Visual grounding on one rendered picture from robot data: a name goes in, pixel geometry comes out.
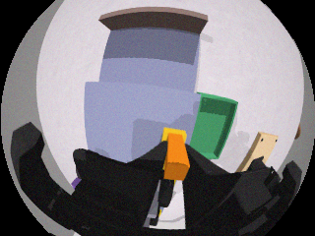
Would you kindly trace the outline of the purple trolley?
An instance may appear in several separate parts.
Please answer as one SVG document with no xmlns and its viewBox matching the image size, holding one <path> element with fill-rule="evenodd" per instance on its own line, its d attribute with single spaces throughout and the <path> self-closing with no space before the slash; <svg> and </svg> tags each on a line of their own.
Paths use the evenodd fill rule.
<svg viewBox="0 0 315 236">
<path fill-rule="evenodd" d="M 75 178 L 75 181 L 72 181 L 72 188 L 76 188 L 76 185 L 79 184 L 80 174 L 78 169 L 76 169 L 76 174 L 78 177 Z M 151 204 L 149 215 L 147 215 L 147 219 L 145 220 L 145 225 L 143 227 L 150 228 L 150 225 L 153 227 L 158 227 L 158 217 L 161 214 L 161 207 L 168 207 L 170 205 L 170 201 L 172 201 L 173 197 L 173 186 L 176 180 L 166 180 L 164 178 L 164 170 L 161 171 L 160 178 L 158 178 L 157 182 L 157 192 L 154 195 L 154 201 Z"/>
</svg>

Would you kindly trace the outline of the green tray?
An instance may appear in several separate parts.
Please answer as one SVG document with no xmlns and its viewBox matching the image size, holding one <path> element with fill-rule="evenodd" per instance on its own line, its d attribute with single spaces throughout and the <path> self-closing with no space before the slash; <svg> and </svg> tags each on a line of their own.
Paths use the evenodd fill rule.
<svg viewBox="0 0 315 236">
<path fill-rule="evenodd" d="M 221 142 L 221 134 L 224 133 L 225 123 L 227 123 L 229 106 L 231 102 L 202 97 L 192 149 L 197 150 L 198 153 L 216 153 Z"/>
<path fill-rule="evenodd" d="M 198 105 L 200 107 L 201 107 L 202 97 L 216 98 L 216 99 L 219 99 L 220 101 L 231 102 L 231 106 L 229 106 L 229 111 L 228 111 L 227 123 L 225 123 L 224 133 L 221 134 L 220 145 L 218 146 L 216 153 L 201 152 L 202 156 L 205 156 L 206 158 L 211 158 L 212 160 L 214 160 L 214 158 L 216 158 L 217 160 L 220 160 L 221 150 L 223 149 L 225 143 L 227 143 L 227 137 L 229 135 L 229 130 L 231 130 L 233 118 L 235 118 L 235 113 L 236 113 L 237 105 L 239 105 L 239 102 L 235 101 L 235 99 L 221 97 L 221 95 L 212 95 L 212 94 L 207 94 L 207 93 L 201 93 L 200 91 L 197 91 L 197 94 L 201 94 L 200 105 Z M 194 123 L 193 134 L 192 134 L 192 138 L 190 138 L 190 143 L 189 143 L 190 147 L 192 146 L 194 133 L 196 133 L 198 117 L 200 117 L 200 110 L 198 110 L 196 123 Z"/>
</svg>

